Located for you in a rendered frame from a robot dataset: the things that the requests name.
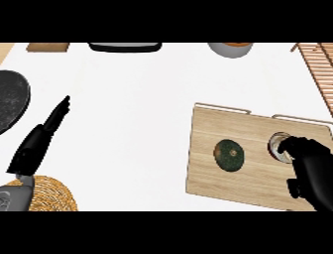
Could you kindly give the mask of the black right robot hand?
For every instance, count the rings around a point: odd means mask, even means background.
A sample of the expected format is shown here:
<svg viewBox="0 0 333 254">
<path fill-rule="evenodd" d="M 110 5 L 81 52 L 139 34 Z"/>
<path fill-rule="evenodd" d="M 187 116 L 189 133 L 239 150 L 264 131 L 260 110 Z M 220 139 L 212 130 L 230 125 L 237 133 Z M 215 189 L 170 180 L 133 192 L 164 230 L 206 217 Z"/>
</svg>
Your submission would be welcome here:
<svg viewBox="0 0 333 254">
<path fill-rule="evenodd" d="M 292 157 L 295 178 L 288 179 L 289 194 L 302 197 L 317 211 L 333 211 L 333 154 L 316 140 L 288 137 L 277 152 Z"/>
</svg>

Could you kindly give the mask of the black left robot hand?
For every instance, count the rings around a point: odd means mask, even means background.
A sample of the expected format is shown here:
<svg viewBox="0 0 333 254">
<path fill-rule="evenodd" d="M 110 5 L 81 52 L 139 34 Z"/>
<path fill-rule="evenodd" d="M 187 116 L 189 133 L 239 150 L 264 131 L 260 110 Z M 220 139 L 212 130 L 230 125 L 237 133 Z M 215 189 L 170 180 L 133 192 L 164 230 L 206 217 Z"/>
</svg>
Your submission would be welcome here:
<svg viewBox="0 0 333 254">
<path fill-rule="evenodd" d="M 43 163 L 51 139 L 71 111 L 71 97 L 56 106 L 44 124 L 38 124 L 28 134 L 7 169 L 9 174 L 31 176 Z"/>
</svg>

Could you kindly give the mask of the pale wooden tray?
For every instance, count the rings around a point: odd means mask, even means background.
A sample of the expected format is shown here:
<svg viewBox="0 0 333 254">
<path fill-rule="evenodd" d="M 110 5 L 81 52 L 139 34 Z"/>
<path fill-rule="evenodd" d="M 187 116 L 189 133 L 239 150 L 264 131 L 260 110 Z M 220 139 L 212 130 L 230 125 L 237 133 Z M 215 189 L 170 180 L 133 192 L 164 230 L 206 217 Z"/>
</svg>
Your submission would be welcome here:
<svg viewBox="0 0 333 254">
<path fill-rule="evenodd" d="M 333 149 L 330 128 L 325 125 L 251 115 L 196 104 L 193 108 L 187 193 L 282 210 L 310 210 L 304 198 L 289 194 L 286 181 L 295 177 L 292 166 L 268 153 L 271 135 L 285 132 Z M 245 163 L 230 173 L 215 161 L 214 150 L 223 140 L 245 150 Z"/>
</svg>

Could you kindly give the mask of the woven wicker basket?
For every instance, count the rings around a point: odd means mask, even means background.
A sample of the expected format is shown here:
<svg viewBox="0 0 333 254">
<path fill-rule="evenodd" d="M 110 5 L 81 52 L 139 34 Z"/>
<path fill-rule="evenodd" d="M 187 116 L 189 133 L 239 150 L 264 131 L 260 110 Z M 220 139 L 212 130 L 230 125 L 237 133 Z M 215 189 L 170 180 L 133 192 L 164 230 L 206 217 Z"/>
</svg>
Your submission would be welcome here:
<svg viewBox="0 0 333 254">
<path fill-rule="evenodd" d="M 10 193 L 10 209 L 20 211 L 77 211 L 78 204 L 69 188 L 51 177 L 34 176 L 34 185 L 20 180 L 6 185 Z"/>
</svg>

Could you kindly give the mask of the dark green round vegetable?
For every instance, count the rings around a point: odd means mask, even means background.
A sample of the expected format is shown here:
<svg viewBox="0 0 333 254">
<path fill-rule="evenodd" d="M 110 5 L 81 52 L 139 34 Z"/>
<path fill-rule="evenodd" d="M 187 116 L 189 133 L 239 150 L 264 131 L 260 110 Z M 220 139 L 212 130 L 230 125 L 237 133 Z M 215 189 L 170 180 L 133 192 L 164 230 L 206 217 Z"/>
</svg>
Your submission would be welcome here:
<svg viewBox="0 0 333 254">
<path fill-rule="evenodd" d="M 214 149 L 214 158 L 226 172 L 236 172 L 245 164 L 245 150 L 239 143 L 230 139 L 221 140 Z"/>
</svg>

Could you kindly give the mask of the small brown wooden block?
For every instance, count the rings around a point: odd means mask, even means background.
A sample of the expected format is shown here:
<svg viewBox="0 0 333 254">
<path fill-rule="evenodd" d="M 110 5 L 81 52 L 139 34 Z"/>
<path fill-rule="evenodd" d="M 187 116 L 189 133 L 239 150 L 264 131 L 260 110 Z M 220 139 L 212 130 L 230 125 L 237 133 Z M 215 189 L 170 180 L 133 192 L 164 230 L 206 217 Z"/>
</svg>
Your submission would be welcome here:
<svg viewBox="0 0 333 254">
<path fill-rule="evenodd" d="M 69 45 L 69 43 L 31 43 L 26 51 L 29 53 L 63 53 Z"/>
</svg>

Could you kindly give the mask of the grey pot with orange content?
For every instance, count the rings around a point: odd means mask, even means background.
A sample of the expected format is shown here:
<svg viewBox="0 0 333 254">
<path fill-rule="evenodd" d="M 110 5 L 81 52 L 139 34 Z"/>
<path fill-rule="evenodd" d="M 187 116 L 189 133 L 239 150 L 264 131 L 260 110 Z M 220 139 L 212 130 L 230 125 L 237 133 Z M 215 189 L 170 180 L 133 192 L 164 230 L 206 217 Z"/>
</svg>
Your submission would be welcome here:
<svg viewBox="0 0 333 254">
<path fill-rule="evenodd" d="M 252 47 L 252 43 L 209 43 L 211 50 L 224 58 L 243 57 Z"/>
</svg>

